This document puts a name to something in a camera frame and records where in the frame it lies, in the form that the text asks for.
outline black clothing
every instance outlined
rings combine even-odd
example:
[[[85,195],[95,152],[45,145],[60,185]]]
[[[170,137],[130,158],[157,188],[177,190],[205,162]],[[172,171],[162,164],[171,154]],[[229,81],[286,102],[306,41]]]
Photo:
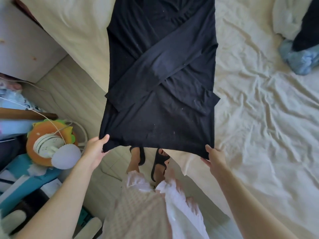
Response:
[[[301,51],[319,44],[319,0],[312,0],[302,19],[301,30],[293,41],[293,51]]]
[[[116,0],[103,147],[214,146],[215,0]]]

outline white round object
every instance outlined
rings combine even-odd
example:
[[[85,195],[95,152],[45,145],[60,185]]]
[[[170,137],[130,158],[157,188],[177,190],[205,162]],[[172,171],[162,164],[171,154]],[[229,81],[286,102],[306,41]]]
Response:
[[[51,158],[52,153],[50,148],[60,148],[63,145],[63,139],[60,136],[51,133],[39,137],[33,145],[33,150],[42,158]]]
[[[80,149],[74,144],[60,147],[52,157],[51,163],[58,169],[72,168],[81,157]]]

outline bed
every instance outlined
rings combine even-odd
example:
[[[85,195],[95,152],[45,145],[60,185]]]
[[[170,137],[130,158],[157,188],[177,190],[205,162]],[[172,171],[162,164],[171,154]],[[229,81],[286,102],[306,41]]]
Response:
[[[107,92],[115,0],[22,0]],[[249,191],[299,238],[319,237],[319,70],[293,74],[277,52],[275,0],[216,0],[215,145]],[[167,153],[232,217],[198,156]]]

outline floor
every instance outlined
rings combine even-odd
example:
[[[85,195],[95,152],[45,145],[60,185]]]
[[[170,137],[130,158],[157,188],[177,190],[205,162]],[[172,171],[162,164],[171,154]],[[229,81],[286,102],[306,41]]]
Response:
[[[57,113],[62,119],[80,123],[88,137],[98,136],[106,99],[105,92],[70,57],[64,58],[37,84],[48,92],[25,84],[23,95],[47,112]],[[146,148],[146,162],[140,171],[151,180],[150,172],[155,156],[154,148]],[[94,171],[86,193],[84,206],[101,220],[107,214],[121,191],[121,182],[130,161],[129,147],[112,149]],[[237,226],[197,187],[180,167],[170,162],[176,176],[181,180],[186,196],[193,196],[198,202],[210,238],[242,238]]]

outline black slide sandal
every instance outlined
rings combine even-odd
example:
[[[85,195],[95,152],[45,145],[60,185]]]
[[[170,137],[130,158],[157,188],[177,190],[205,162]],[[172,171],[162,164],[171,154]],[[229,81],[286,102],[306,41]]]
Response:
[[[157,164],[160,164],[160,165],[163,165],[165,167],[165,170],[167,169],[167,166],[165,164],[165,161],[169,160],[170,159],[170,156],[167,155],[167,156],[164,156],[164,155],[161,155],[159,153],[159,148],[157,149],[156,151],[156,155],[155,155],[155,160],[154,160],[154,165],[153,165],[153,169],[152,169],[152,172],[151,172],[151,179],[156,182],[154,180],[154,171],[155,171],[155,165]]]
[[[138,147],[131,146],[130,147],[130,152],[131,152],[131,150],[133,148],[138,148]],[[140,148],[140,159],[141,159],[141,161],[138,163],[138,165],[142,166],[145,163],[145,152],[144,152],[144,148],[143,147],[139,147],[139,148]]]

